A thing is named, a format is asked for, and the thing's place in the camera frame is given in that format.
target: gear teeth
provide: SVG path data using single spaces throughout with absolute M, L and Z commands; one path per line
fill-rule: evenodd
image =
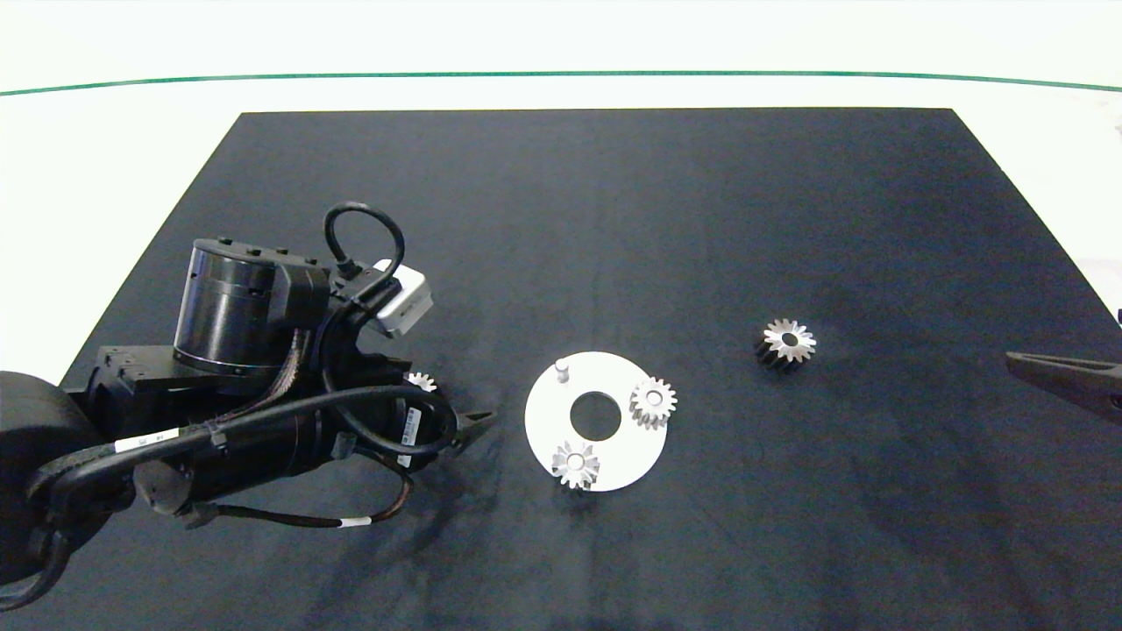
M 573 456 L 579 458 L 570 463 Z M 578 442 L 573 447 L 567 440 L 553 454 L 550 473 L 561 478 L 562 486 L 588 491 L 600 475 L 600 459 L 592 455 L 591 445 Z
M 643 379 L 632 390 L 628 403 L 632 418 L 649 430 L 664 427 L 670 414 L 678 409 L 675 394 L 670 384 L 660 378 Z
M 790 337 L 795 344 L 790 344 Z M 763 366 L 781 373 L 793 373 L 802 367 L 815 353 L 818 340 L 807 330 L 806 324 L 798 320 L 774 320 L 764 328 L 761 340 L 756 344 L 756 358 Z
M 435 392 L 439 387 L 436 382 L 425 373 L 410 373 L 405 375 L 406 383 L 411 383 L 425 392 Z

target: white wall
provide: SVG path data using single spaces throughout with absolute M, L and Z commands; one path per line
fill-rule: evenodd
M 1109 2 L 0 2 L 0 92 L 168 76 L 810 70 L 1122 85 Z M 1122 92 L 913 79 L 268 80 L 0 97 L 0 369 L 58 381 L 242 111 L 950 107 L 1122 307 Z M 62 256 L 61 267 L 47 267 Z M 59 295 L 48 281 L 68 281 Z

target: white sticker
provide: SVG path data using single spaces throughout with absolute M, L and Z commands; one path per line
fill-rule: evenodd
M 155 433 L 134 436 L 132 438 L 122 438 L 113 442 L 113 450 L 120 454 L 121 451 L 128 451 L 129 449 L 136 449 L 137 447 L 144 447 L 145 445 L 163 442 L 177 436 L 180 436 L 180 428 L 165 429 Z
M 421 427 L 421 410 L 410 408 L 410 413 L 405 414 L 405 431 L 402 433 L 402 445 L 416 445 L 417 429 Z M 413 461 L 413 456 L 398 456 L 397 464 L 407 467 Z
M 335 528 L 353 528 L 356 525 L 370 525 L 369 516 L 365 518 L 339 518 L 339 525 Z

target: center hole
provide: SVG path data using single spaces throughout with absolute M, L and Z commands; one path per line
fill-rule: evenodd
M 607 440 L 619 429 L 619 405 L 603 392 L 589 392 L 572 402 L 569 418 L 585 440 Z

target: green line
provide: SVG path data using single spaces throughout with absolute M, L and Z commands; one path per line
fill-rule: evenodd
M 43 92 L 65 92 L 68 90 L 92 90 L 94 88 L 117 88 L 120 85 L 153 85 L 157 83 L 197 83 L 204 81 L 260 81 L 266 79 L 433 79 L 433 77 L 528 77 L 528 76 L 867 76 L 876 79 L 928 79 L 939 81 L 974 81 L 980 83 L 1011 83 L 1042 88 L 1069 88 L 1074 90 L 1097 90 L 1122 92 L 1120 85 L 1095 83 L 1072 83 L 1067 81 L 1039 81 L 1036 79 L 1011 79 L 1005 76 L 975 76 L 969 74 L 930 74 L 921 72 L 858 72 L 833 70 L 574 70 L 540 72 L 296 72 L 283 74 L 214 74 L 202 76 L 163 76 L 157 79 L 130 79 L 126 81 L 100 81 L 73 85 L 50 85 L 47 88 L 25 88 L 0 92 L 0 97 L 39 94 Z

